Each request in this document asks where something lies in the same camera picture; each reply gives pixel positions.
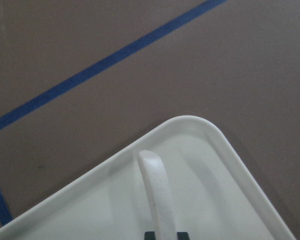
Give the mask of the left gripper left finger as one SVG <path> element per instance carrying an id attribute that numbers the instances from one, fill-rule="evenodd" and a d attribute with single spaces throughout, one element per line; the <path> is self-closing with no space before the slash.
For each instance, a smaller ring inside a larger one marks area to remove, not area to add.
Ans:
<path id="1" fill-rule="evenodd" d="M 156 235 L 154 231 L 146 231 L 144 233 L 144 240 L 156 240 Z"/>

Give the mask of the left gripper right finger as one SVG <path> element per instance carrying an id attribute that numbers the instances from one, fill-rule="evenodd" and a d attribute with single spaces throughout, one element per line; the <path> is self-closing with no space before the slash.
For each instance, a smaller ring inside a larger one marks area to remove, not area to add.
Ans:
<path id="1" fill-rule="evenodd" d="M 177 232 L 178 240 L 189 240 L 189 234 L 187 232 Z"/>

